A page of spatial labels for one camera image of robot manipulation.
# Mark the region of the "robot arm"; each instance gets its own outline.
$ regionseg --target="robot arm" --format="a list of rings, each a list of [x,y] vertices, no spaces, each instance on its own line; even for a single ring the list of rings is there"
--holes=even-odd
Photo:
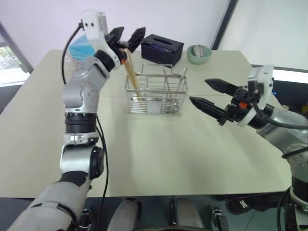
[[[48,186],[17,218],[10,231],[58,231],[78,224],[93,179],[103,172],[104,150],[95,144],[99,94],[109,72],[126,60],[121,48],[133,52],[145,34],[134,32],[128,42],[120,42],[123,27],[106,31],[100,12],[83,13],[83,27],[96,50],[64,86],[65,134],[60,160],[61,178]]]
[[[308,120],[297,113],[266,104],[272,90],[272,70],[271,66],[253,69],[248,89],[220,79],[205,80],[214,90],[232,96],[231,104],[225,109],[206,99],[190,97],[190,100],[222,126],[228,120],[238,122],[241,127],[249,125],[255,128],[258,135],[283,152],[292,173],[291,216],[295,216],[296,224],[290,230],[302,230],[308,228]]]

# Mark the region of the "black cable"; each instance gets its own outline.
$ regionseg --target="black cable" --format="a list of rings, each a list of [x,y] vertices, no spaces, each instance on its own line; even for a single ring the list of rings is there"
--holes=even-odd
[[[260,108],[258,107],[258,103],[257,100],[252,100],[252,104],[254,106],[254,109],[256,111],[256,113],[261,116],[266,122],[282,127],[282,128],[292,128],[292,129],[308,129],[308,126],[301,126],[301,125],[291,125],[291,124],[285,124],[285,123],[280,123],[277,122],[275,120],[272,120],[271,118],[269,118],[266,114],[264,114]]]
[[[99,208],[99,211],[98,211],[97,224],[96,224],[96,230],[98,231],[99,226],[100,226],[100,222],[101,222],[102,207],[103,207],[105,197],[106,197],[106,192],[107,192],[108,179],[109,179],[109,165],[108,165],[108,155],[107,155],[105,136],[104,136],[104,133],[103,133],[103,129],[102,129],[100,120],[99,120],[97,115],[96,115],[96,120],[97,120],[97,123],[99,125],[99,129],[98,129],[97,126],[96,126],[96,129],[97,129],[97,132],[98,132],[100,139],[102,141],[102,146],[103,146],[103,150],[105,152],[105,159],[106,159],[106,183],[105,183],[105,189],[104,189],[104,192],[103,192],[103,196],[102,196],[102,199],[101,199],[100,208]]]
[[[281,196],[281,198],[279,200],[279,203],[278,203],[277,214],[276,214],[276,222],[277,222],[277,230],[278,231],[281,231],[281,221],[280,221],[281,207],[282,207],[282,204],[283,204],[285,198],[290,193],[290,188],[291,187],[289,187],[286,191],[284,191],[284,193],[282,194],[282,196]]]
[[[299,153],[302,153],[302,152],[305,152],[305,151],[308,151],[308,146],[305,147],[305,148],[297,149],[295,151],[283,154],[281,157],[283,159],[286,159],[286,158],[289,158],[290,156],[293,156],[293,155],[296,155],[296,154],[299,154]]]
[[[65,53],[67,51],[67,48],[69,46],[69,44],[71,43],[71,41],[73,40],[73,38],[76,36],[76,34],[78,33],[78,31],[82,28],[82,22],[79,23],[78,27],[76,28],[76,30],[73,32],[73,34],[71,35],[71,37],[68,39],[65,47],[64,47],[64,50],[63,50],[63,53],[62,53],[62,58],[61,58],[61,72],[62,72],[62,80],[63,80],[63,83],[66,84],[66,79],[65,79],[65,76],[64,76],[64,58],[65,58]]]

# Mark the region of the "blue plastic bag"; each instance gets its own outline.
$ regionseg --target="blue plastic bag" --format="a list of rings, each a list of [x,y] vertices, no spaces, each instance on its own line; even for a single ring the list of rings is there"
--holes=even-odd
[[[69,47],[68,50],[74,60],[83,61],[88,56],[94,55],[94,48],[90,45],[86,35],[76,39]]]

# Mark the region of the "wire basket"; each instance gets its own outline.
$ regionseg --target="wire basket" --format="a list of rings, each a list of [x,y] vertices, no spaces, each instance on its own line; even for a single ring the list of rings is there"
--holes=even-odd
[[[145,74],[144,66],[160,66],[163,74]],[[164,66],[171,68],[167,74]],[[180,114],[187,93],[186,71],[174,74],[170,64],[143,64],[141,72],[136,73],[139,89],[134,89],[128,77],[126,78],[126,95],[131,113],[161,113]]]

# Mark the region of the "black tissue box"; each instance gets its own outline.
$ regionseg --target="black tissue box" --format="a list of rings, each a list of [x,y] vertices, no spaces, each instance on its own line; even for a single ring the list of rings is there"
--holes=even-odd
[[[154,63],[174,66],[181,59],[183,45],[182,42],[151,34],[141,43],[141,57]]]

